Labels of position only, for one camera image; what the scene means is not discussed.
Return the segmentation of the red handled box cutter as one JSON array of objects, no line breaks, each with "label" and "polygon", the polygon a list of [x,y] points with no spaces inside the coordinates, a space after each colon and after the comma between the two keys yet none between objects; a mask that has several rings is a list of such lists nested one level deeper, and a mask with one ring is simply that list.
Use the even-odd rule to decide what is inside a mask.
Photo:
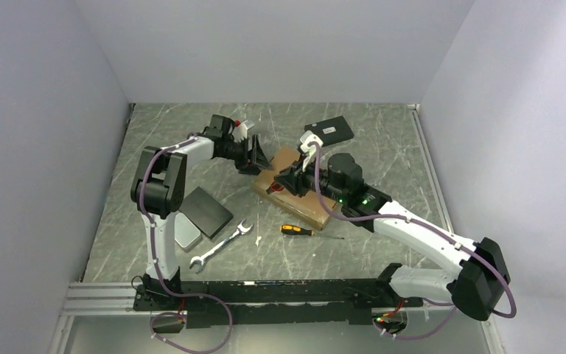
[{"label": "red handled box cutter", "polygon": [[284,187],[283,187],[280,183],[278,183],[278,182],[276,182],[276,181],[273,181],[273,182],[270,184],[270,186],[266,189],[266,193],[267,193],[268,195],[270,195],[270,194],[272,194],[272,193],[274,193],[274,192],[281,192],[282,190],[284,190]]}]

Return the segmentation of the brown cardboard express box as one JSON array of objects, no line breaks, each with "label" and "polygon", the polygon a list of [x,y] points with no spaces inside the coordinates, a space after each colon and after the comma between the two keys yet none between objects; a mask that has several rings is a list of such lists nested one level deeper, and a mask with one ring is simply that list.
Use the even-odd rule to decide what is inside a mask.
[{"label": "brown cardboard express box", "polygon": [[270,160],[273,169],[263,170],[254,179],[252,188],[254,192],[269,200],[272,204],[280,207],[312,228],[321,231],[331,216],[319,204],[318,196],[314,191],[309,191],[304,197],[294,196],[287,190],[267,192],[270,185],[274,182],[274,176],[298,158],[299,152],[297,150],[282,146]]}]

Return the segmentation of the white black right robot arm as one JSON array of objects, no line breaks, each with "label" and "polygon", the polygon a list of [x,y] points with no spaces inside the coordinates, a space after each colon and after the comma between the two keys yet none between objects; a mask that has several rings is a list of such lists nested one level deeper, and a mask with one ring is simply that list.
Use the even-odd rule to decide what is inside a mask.
[{"label": "white black right robot arm", "polygon": [[418,297],[448,302],[478,321],[493,314],[516,315],[510,275],[497,242],[458,236],[415,215],[365,183],[362,167],[350,154],[331,156],[325,169],[299,159],[274,180],[294,196],[313,191],[321,200],[337,201],[342,221],[404,243],[438,266],[426,269],[390,264],[377,278],[377,298],[384,305]]}]

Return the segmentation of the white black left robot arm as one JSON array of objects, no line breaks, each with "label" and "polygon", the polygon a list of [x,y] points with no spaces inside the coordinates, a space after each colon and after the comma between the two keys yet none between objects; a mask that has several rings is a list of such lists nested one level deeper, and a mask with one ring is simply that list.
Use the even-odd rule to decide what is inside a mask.
[{"label": "white black left robot arm", "polygon": [[210,159],[232,160],[238,173],[255,176],[271,168],[252,134],[254,123],[212,115],[201,132],[166,147],[145,147],[130,189],[147,233],[144,289],[165,310],[182,300],[180,266],[175,253],[175,218],[185,196],[186,176],[195,165]]}]

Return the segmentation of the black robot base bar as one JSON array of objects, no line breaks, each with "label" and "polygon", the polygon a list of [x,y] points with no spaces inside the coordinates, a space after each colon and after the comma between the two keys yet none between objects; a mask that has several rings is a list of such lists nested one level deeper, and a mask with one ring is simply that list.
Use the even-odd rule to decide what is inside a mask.
[{"label": "black robot base bar", "polygon": [[182,281],[179,294],[163,296],[135,287],[133,309],[184,310],[189,329],[218,325],[346,322],[369,325],[383,312],[419,308],[370,279]]}]

